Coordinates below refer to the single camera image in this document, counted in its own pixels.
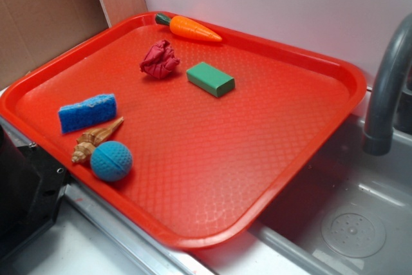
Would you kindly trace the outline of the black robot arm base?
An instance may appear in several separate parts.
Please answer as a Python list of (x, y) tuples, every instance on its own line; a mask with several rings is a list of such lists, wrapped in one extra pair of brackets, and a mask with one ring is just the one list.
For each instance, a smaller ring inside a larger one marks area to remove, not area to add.
[(1, 261), (54, 225), (67, 176), (41, 146), (16, 146), (1, 128)]

